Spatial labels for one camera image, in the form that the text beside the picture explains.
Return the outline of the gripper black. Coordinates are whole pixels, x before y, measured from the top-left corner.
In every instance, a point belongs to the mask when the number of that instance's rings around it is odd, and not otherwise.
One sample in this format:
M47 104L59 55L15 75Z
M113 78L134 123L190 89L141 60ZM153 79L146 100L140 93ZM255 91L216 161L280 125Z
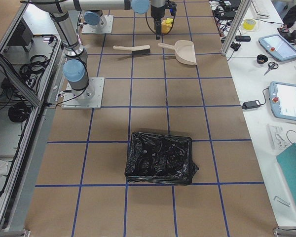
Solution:
M161 20L154 20L154 28L155 28L155 34L156 39L160 39L160 35L162 34L162 27L161 27Z

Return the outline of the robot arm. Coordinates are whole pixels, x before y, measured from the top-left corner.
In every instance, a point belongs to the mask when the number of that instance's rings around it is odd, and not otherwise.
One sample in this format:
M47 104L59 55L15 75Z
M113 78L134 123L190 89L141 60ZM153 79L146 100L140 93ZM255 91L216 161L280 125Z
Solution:
M157 29L156 38L161 36L161 19L164 17L167 1L165 0L32 0L39 9L49 13L51 20L64 44L66 63L63 66L74 100L89 100L94 97L95 87L90 85L87 71L87 52L79 42L77 32L70 19L69 10L86 11L95 16L87 23L101 24L102 10L132 10L136 14L144 14L150 10Z
M165 10L170 10L172 16L176 15L176 3L170 0L131 0L129 6L137 14L146 14L150 7L150 14L153 18L154 29L161 29L161 20L165 15ZM89 10L84 13L84 20L90 26L101 26L106 24L102 10Z

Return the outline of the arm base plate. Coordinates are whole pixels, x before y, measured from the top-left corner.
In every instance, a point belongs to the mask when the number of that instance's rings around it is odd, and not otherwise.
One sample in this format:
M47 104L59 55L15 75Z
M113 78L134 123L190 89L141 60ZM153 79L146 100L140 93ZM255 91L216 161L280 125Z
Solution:
M105 78L89 78L89 86L78 96L78 91L65 93L62 109L100 109L104 90Z
M113 15L84 15L84 24L82 28L82 34L84 35L101 35L101 34L110 34L112 32L113 26Z

